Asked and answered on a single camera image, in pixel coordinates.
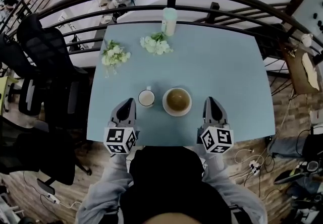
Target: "wire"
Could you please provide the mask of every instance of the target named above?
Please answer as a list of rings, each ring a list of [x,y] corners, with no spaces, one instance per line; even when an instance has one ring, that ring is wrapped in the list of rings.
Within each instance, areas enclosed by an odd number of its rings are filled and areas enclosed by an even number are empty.
[[[234,155],[234,161],[235,161],[237,164],[242,164],[242,163],[244,163],[244,162],[247,162],[249,159],[251,159],[252,157],[256,157],[256,156],[259,156],[259,158],[262,158],[262,163],[261,163],[261,164],[263,164],[264,159],[263,159],[263,156],[262,156],[262,155],[253,155],[253,156],[248,157],[246,160],[244,160],[244,161],[242,161],[242,162],[238,162],[238,161],[236,160],[237,154],[238,154],[240,151],[243,151],[243,150],[248,150],[248,149],[241,149],[241,150],[239,150],[239,151]]]
[[[48,209],[45,205],[44,205],[44,203],[42,202],[42,200],[41,200],[41,197],[45,197],[46,198],[46,196],[44,196],[43,194],[41,194],[40,195],[40,202],[41,202],[41,204],[42,204],[42,206],[44,206],[44,208],[46,209],[46,210],[48,210],[51,214],[53,214],[57,219],[60,219],[54,212],[52,212],[50,209]]]
[[[32,185],[27,183],[27,181],[25,179],[25,171],[23,171],[22,176],[24,177],[24,181],[25,181],[27,186],[32,187],[38,194],[41,194],[40,192],[37,191],[37,189],[35,187],[33,187]]]
[[[260,180],[260,176],[261,176],[261,167],[259,169],[259,198],[261,196],[261,190],[260,190],[260,184],[261,184],[261,180]]]
[[[273,189],[273,190],[271,190],[269,193],[267,193],[267,195],[266,195],[266,197],[264,198],[264,200],[266,200],[266,199],[268,198],[269,194],[271,194],[271,193],[272,193],[273,191],[275,191],[275,190],[278,190],[278,191],[280,191],[280,192],[282,193],[282,191],[281,191],[280,189],[278,189],[278,188]]]
[[[271,161],[269,162],[269,164],[267,165],[266,164],[266,162],[263,164],[263,166],[264,166],[264,169],[265,169],[265,171],[267,172],[267,173],[271,173],[271,172],[273,172],[273,170],[274,170],[274,168],[275,168],[275,159],[273,158],[273,156],[271,156],[271,155],[269,155],[269,157],[272,157],[272,159],[271,159]],[[274,161],[274,165],[273,165],[273,168],[270,170],[270,171],[268,171],[267,170],[267,166],[270,166],[270,164],[272,163],[272,161]]]
[[[231,178],[231,177],[235,177],[235,176],[240,175],[240,174],[243,174],[243,173],[246,173],[249,169],[250,169],[250,168],[248,167],[245,171],[242,171],[242,172],[237,173],[237,174],[235,174],[235,175],[229,176],[229,178]]]
[[[251,174],[251,173],[252,173],[252,172],[247,173],[247,174],[245,174],[245,175],[243,175],[243,176],[237,177],[237,178],[235,178],[234,180],[236,180],[236,179],[238,179],[238,178],[243,178],[243,177],[245,177],[245,176],[247,176],[247,175],[249,175],[249,174]]]
[[[48,210],[49,212],[51,212],[52,214],[54,214],[55,216],[56,216],[56,218],[57,219],[60,219],[55,213],[53,213],[51,210],[49,210],[44,204],[43,204],[43,202],[42,202],[42,200],[41,200],[41,197],[43,196],[43,197],[45,197],[46,199],[47,199],[47,197],[45,196],[45,195],[43,195],[43,194],[41,194],[40,192],[38,192],[37,191],[37,189],[35,188],[35,187],[33,187],[32,185],[30,185],[30,184],[28,184],[27,183],[27,181],[26,181],[26,179],[25,179],[25,171],[23,171],[23,174],[22,174],[22,176],[23,176],[23,178],[24,178],[24,181],[25,181],[25,183],[26,183],[26,185],[27,186],[30,186],[30,187],[32,187],[38,194],[40,194],[40,202],[41,202],[41,204],[42,204],[42,206],[44,206],[44,208],[46,209],[46,210]]]
[[[60,205],[62,205],[62,206],[64,206],[64,207],[66,207],[67,209],[71,209],[75,203],[82,204],[81,202],[73,202],[73,204],[72,204],[70,207],[68,207],[68,206],[66,206],[66,205],[64,205],[64,204],[62,204],[62,203],[60,202]]]
[[[298,154],[298,155],[300,155],[301,157],[303,157],[303,155],[302,155],[302,154],[300,154],[300,153],[298,152],[298,149],[297,149],[297,147],[298,147],[298,139],[299,139],[299,136],[300,136],[303,132],[306,132],[306,131],[308,131],[308,132],[309,132],[309,130],[308,130],[308,129],[301,131],[301,132],[299,133],[299,135],[297,136],[297,139],[296,139],[296,152],[297,152],[297,154]]]

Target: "black office chair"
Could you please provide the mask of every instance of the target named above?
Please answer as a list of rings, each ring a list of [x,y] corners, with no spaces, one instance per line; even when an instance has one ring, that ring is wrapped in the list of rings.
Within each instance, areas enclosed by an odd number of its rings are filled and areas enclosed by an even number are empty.
[[[20,45],[5,34],[0,35],[0,61],[24,78],[21,90],[11,85],[8,101],[11,102],[13,94],[20,94],[19,111],[29,116],[38,115],[43,102],[45,80],[37,68],[28,62]]]
[[[66,129],[85,128],[89,77],[72,64],[61,32],[42,28],[38,15],[31,14],[19,25],[17,39],[42,74],[52,79],[44,104],[46,122]]]
[[[0,173],[41,170],[50,179],[37,179],[45,191],[55,194],[54,181],[72,185],[75,165],[91,175],[75,156],[72,137],[63,130],[48,132],[47,124],[39,121],[34,128],[23,128],[0,117]]]

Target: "wooden floor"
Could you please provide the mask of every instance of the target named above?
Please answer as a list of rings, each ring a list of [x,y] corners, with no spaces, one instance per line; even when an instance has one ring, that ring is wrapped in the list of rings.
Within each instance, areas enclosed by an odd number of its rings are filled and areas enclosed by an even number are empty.
[[[277,79],[272,86],[272,91],[278,88],[285,80]],[[291,86],[281,93],[273,96],[273,104],[275,111],[275,122],[276,131],[278,130],[283,117],[285,115],[288,99],[291,95]],[[296,97],[290,103],[290,108],[288,115],[286,117],[285,123],[282,126],[280,135],[278,139],[295,138],[297,135],[309,127],[309,110],[319,109],[323,106],[323,96],[321,94],[316,95],[300,95]],[[243,164],[236,164],[234,161],[235,153],[240,149],[254,149],[254,153],[248,151],[242,151],[237,155],[237,161],[241,162],[252,155],[262,153],[265,149],[264,139],[251,140],[246,142],[236,143],[234,148],[226,154],[225,161],[229,166],[230,175],[240,173],[246,169],[250,160]],[[58,182],[53,184],[56,189],[56,196],[65,205],[71,205],[74,201],[82,201],[88,191],[91,184],[94,184],[100,179],[104,166],[109,162],[109,153],[105,147],[98,142],[94,142],[92,150],[86,153],[85,149],[79,149],[77,151],[78,158],[82,161],[85,166],[89,166],[92,169],[93,174],[87,176],[85,173],[76,168],[76,174],[74,179],[74,184],[72,186],[61,185]],[[260,176],[260,198],[265,203],[268,219],[270,224],[280,223],[281,218],[285,217],[290,210],[290,199],[286,200],[285,195],[275,190],[270,193],[268,197],[267,194],[275,188],[284,189],[287,186],[275,186],[273,180],[282,172],[293,168],[297,161],[296,160],[275,160],[275,168],[271,173],[266,173],[265,169],[262,168]],[[267,168],[270,171],[273,167],[272,164]],[[75,214],[79,204],[73,206],[72,209],[66,209],[65,207],[57,204],[52,204],[48,202],[44,197],[42,197],[45,207],[51,210],[53,213],[49,212],[40,202],[40,194],[43,191],[37,186],[36,178],[41,178],[46,180],[46,176],[42,173],[25,173],[27,185],[23,179],[22,172],[12,173],[9,176],[1,175],[5,185],[8,187],[12,199],[16,202],[20,208],[25,210],[25,215],[39,219],[41,222],[51,222],[57,219],[62,220],[64,223],[74,223]],[[244,178],[237,179],[236,182],[243,185]],[[245,186],[253,191],[255,194],[259,194],[259,176],[251,177],[245,184]]]

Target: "light blue table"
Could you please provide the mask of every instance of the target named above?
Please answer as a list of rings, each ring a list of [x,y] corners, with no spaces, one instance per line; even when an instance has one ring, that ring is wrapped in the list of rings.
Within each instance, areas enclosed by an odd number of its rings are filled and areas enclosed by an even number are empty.
[[[177,24],[168,39],[173,53],[152,55],[140,37],[160,31],[161,24],[137,23],[108,26],[105,40],[120,42],[131,58],[105,78],[98,60],[92,87],[87,139],[103,141],[111,111],[133,97],[137,104],[137,145],[190,146],[196,144],[197,128],[203,124],[204,101],[219,101],[228,114],[235,142],[275,133],[271,91],[254,37],[210,27]],[[139,93],[147,86],[156,94],[155,105],[144,108]],[[172,87],[185,88],[192,109],[184,117],[168,115],[163,94]]]

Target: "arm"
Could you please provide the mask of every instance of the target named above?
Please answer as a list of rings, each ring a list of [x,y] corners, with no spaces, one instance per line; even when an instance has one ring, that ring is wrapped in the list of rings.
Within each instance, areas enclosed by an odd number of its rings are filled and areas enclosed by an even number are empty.
[[[250,190],[232,183],[222,155],[206,153],[203,145],[197,145],[194,150],[207,163],[202,180],[213,186],[229,206],[238,205],[243,208],[253,224],[267,224],[267,212],[263,202]]]
[[[111,157],[100,181],[90,186],[76,214],[79,224],[97,224],[107,212],[118,212],[119,196],[132,182],[132,176],[127,172],[126,157],[119,154]]]

